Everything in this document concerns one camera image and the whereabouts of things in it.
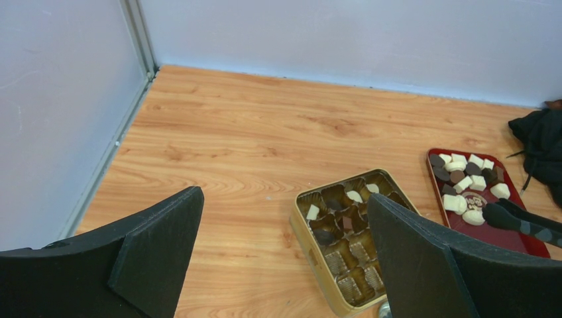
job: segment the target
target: black cloth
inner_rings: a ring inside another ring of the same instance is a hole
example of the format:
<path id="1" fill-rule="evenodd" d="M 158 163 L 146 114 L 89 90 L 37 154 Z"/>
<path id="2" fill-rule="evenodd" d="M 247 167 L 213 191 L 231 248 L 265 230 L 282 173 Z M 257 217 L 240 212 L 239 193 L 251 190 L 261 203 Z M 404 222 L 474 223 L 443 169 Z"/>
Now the black cloth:
<path id="1" fill-rule="evenodd" d="M 523 142 L 525 171 L 546 184 L 556 204 L 562 207 L 562 110 L 534 111 L 508 124 L 513 135 Z"/>

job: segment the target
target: logo on red tray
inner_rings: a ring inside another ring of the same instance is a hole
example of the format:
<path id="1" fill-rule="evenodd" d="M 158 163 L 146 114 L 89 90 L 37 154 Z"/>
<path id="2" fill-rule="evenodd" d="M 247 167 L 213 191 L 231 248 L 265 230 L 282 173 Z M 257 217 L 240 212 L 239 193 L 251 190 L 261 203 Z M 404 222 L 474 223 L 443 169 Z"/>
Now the logo on red tray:
<path id="1" fill-rule="evenodd" d="M 467 200 L 467 210 L 482 211 L 482 208 L 488 203 L 485 198 L 474 192 L 465 192 L 463 197 Z"/>

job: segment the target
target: black tongs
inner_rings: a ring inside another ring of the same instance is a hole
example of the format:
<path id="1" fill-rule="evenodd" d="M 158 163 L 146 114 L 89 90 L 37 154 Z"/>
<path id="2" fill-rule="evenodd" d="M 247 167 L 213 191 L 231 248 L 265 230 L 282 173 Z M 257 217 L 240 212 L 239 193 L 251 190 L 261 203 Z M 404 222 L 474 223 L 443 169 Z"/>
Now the black tongs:
<path id="1" fill-rule="evenodd" d="M 562 223 L 523 210 L 507 199 L 486 204 L 482 216 L 491 227 L 516 231 L 562 248 Z"/>

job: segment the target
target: gold plastic tray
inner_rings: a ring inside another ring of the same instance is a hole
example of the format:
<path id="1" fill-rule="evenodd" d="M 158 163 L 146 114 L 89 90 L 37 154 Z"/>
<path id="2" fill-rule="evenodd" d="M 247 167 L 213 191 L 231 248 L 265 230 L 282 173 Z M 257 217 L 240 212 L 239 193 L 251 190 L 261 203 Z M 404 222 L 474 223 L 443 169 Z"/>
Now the gold plastic tray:
<path id="1" fill-rule="evenodd" d="M 328 304 L 340 317 L 355 315 L 386 300 L 376 249 L 366 221 L 367 201 L 371 195 L 367 184 L 376 184 L 379 193 L 418 213 L 390 174 L 377 169 L 299 194 L 290 218 Z M 359 193 L 363 202 L 350 199 L 348 191 Z M 307 220 L 312 204 L 320 211 L 316 220 Z M 351 220 L 352 229 L 345 229 L 344 218 Z M 331 233 L 333 241 L 320 245 L 314 230 Z"/>

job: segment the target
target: chocolate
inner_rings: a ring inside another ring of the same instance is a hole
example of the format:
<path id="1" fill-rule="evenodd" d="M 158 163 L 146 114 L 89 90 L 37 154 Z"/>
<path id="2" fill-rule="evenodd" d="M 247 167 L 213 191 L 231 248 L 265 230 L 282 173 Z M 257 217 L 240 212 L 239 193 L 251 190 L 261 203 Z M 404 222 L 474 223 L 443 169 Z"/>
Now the chocolate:
<path id="1" fill-rule="evenodd" d="M 352 231 L 353 230 L 353 222 L 350 217 L 342 217 L 343 222 L 343 230 L 344 231 Z"/>
<path id="2" fill-rule="evenodd" d="M 493 186 L 498 183 L 498 174 L 492 169 L 482 169 L 482 177 L 484 177 L 484 180 L 486 180 L 486 185 L 488 186 Z"/>
<path id="3" fill-rule="evenodd" d="M 439 157 L 438 154 L 430 154 L 429 155 L 429 163 L 438 168 L 442 168 L 445 165 L 445 161 Z"/>
<path id="4" fill-rule="evenodd" d="M 482 174 L 482 170 L 480 170 L 480 167 L 478 167 L 478 165 L 474 162 L 469 162 L 467 164 L 467 167 L 465 168 L 465 171 L 469 176 L 479 176 Z"/>
<path id="5" fill-rule="evenodd" d="M 433 174 L 435 178 L 441 182 L 448 182 L 450 180 L 449 172 L 441 167 L 433 167 Z"/>
<path id="6" fill-rule="evenodd" d="M 457 184 L 461 182 L 461 180 L 464 178 L 465 178 L 465 173 L 462 171 L 456 170 L 451 172 L 451 182 L 453 182 L 453 184 Z"/>
<path id="7" fill-rule="evenodd" d="M 316 229 L 312 231 L 312 234 L 314 234 L 316 241 L 321 246 L 328 246 L 335 241 L 334 234 L 323 229 Z"/>
<path id="8" fill-rule="evenodd" d="M 445 184 L 441 189 L 441 194 L 448 194 L 448 195 L 457 195 L 457 190 L 451 187 L 448 184 Z"/>
<path id="9" fill-rule="evenodd" d="M 498 176 L 498 182 L 504 183 L 506 180 L 504 178 L 504 170 L 498 166 L 494 167 L 494 172 Z"/>
<path id="10" fill-rule="evenodd" d="M 340 211 L 343 210 L 343 205 L 341 205 L 341 203 L 335 199 L 330 199 L 328 201 L 326 201 L 326 206 L 329 207 L 332 210 L 336 210 L 336 211 Z"/>

